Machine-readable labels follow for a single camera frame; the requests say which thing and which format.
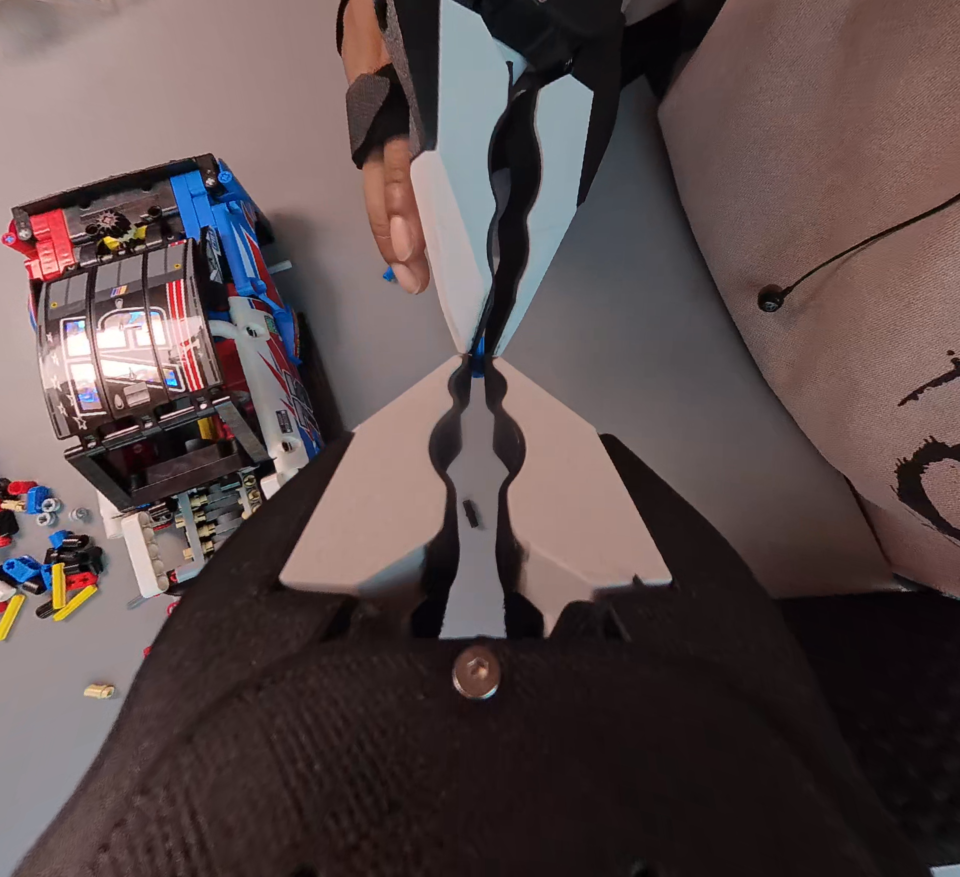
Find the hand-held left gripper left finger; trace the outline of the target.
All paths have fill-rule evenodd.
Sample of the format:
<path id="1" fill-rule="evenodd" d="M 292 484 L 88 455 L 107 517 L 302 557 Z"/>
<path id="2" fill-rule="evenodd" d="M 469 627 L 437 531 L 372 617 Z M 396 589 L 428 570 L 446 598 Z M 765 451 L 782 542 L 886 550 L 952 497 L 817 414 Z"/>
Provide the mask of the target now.
<path id="1" fill-rule="evenodd" d="M 460 563 L 450 466 L 463 448 L 470 359 L 457 355 L 352 432 L 280 581 L 363 599 L 446 593 Z"/>

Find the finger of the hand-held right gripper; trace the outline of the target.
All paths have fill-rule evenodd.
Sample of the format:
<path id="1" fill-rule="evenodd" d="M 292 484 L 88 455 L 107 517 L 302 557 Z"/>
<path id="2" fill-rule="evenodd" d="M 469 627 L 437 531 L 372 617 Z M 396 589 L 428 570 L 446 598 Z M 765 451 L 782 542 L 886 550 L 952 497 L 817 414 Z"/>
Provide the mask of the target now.
<path id="1" fill-rule="evenodd" d="M 414 158 L 411 175 L 440 307 L 455 351 L 467 354 L 493 284 L 490 150 L 520 55 L 455 0 L 439 1 L 438 22 L 436 146 Z"/>
<path id="2" fill-rule="evenodd" d="M 518 330 L 576 214 L 594 92 L 568 73 L 516 104 L 510 200 L 497 225 L 485 329 L 490 358 L 500 357 Z"/>

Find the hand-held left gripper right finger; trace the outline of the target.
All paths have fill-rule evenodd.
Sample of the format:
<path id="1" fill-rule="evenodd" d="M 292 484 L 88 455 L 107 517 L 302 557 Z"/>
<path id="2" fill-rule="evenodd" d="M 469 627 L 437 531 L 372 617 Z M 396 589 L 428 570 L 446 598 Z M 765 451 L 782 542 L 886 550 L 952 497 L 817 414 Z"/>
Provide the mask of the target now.
<path id="1" fill-rule="evenodd" d="M 503 358 L 485 372 L 498 493 L 495 553 L 506 594 L 595 596 L 671 583 L 598 431 Z"/>

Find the toy brick race car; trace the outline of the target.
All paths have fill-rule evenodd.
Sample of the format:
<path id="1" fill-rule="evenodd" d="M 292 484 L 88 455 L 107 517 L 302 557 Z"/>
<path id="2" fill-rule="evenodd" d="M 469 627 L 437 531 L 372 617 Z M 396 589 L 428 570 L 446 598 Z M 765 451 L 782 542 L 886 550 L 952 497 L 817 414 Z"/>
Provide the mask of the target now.
<path id="1" fill-rule="evenodd" d="M 324 450 L 311 339 L 263 249 L 268 218 L 217 156 L 10 210 L 45 406 L 121 539 L 139 599 L 179 595 Z"/>

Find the grey desk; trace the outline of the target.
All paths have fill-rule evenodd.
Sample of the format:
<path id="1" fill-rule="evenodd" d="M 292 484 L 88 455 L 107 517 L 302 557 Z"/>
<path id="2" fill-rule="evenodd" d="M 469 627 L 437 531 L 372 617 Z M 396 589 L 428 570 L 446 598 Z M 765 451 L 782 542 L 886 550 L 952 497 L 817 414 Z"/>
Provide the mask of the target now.
<path id="1" fill-rule="evenodd" d="M 213 152 L 293 263 L 280 275 L 353 428 L 451 356 L 433 288 L 382 279 L 350 161 L 337 0 L 148 0 L 2 63 L 2 228 L 10 208 Z M 589 199 L 506 360 L 620 439 L 738 550 L 776 597 L 882 588 L 858 500 L 770 391 L 716 291 L 638 80 Z M 70 796 L 114 723 L 168 599 L 137 592 L 120 541 L 64 624 L 25 608 L 2 643 L 2 875 Z M 83 696 L 108 683 L 114 697 Z"/>

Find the person's right hand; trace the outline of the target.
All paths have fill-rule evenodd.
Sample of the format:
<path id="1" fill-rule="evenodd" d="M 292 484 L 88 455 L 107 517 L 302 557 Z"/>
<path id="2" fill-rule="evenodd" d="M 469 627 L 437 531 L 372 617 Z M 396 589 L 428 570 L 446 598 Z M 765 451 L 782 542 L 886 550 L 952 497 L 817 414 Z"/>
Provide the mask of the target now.
<path id="1" fill-rule="evenodd" d="M 341 59 L 348 86 L 392 63 L 374 0 L 346 0 Z M 396 282 L 410 295 L 430 280 L 426 238 L 411 178 L 408 135 L 393 135 L 371 148 L 362 167 L 370 231 Z"/>

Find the person's beige hoodie torso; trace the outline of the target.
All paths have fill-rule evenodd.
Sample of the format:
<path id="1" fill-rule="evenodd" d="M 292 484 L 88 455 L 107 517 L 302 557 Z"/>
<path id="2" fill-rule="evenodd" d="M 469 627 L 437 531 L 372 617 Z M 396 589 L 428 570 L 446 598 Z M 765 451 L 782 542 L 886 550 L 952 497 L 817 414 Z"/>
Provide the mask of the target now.
<path id="1" fill-rule="evenodd" d="M 892 570 L 958 596 L 959 0 L 725 0 L 659 123 L 766 383 L 862 501 Z"/>

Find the heap of assorted loose bricks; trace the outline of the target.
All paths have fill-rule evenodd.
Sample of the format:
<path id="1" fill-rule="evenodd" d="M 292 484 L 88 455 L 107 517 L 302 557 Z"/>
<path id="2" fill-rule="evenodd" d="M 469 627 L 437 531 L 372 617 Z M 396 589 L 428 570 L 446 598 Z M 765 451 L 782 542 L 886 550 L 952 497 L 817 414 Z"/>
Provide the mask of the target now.
<path id="1" fill-rule="evenodd" d="M 24 522 L 32 520 L 46 537 L 39 556 L 18 552 Z M 63 622 L 99 592 L 105 561 L 102 548 L 83 531 L 89 511 L 66 511 L 47 485 L 31 479 L 1 478 L 1 640 L 11 638 L 31 599 L 34 615 Z"/>

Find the black hoodie drawstring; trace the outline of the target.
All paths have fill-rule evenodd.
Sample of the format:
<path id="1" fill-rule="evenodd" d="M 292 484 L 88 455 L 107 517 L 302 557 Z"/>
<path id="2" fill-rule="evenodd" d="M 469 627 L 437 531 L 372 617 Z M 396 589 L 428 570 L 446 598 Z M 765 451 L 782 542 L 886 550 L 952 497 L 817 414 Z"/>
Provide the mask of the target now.
<path id="1" fill-rule="evenodd" d="M 950 198 L 943 200 L 940 204 L 926 211 L 919 212 L 907 218 L 906 220 L 891 225 L 882 231 L 866 236 L 857 243 L 846 247 L 844 250 L 835 253 L 827 259 L 820 261 L 814 267 L 810 268 L 810 270 L 806 271 L 796 280 L 794 280 L 792 283 L 788 283 L 786 286 L 780 286 L 778 284 L 771 283 L 762 287 L 762 289 L 756 295 L 756 306 L 764 314 L 776 313 L 778 310 L 784 307 L 788 296 L 793 294 L 800 285 L 810 280 L 810 278 L 812 278 L 814 275 L 835 264 L 840 263 L 846 258 L 849 258 L 850 256 L 857 254 L 862 250 L 865 250 L 867 247 L 875 245 L 887 239 L 888 237 L 905 231 L 907 228 L 912 227 L 915 224 L 927 221 L 943 211 L 953 208 L 958 204 L 958 202 L 959 193 L 955 193 Z"/>

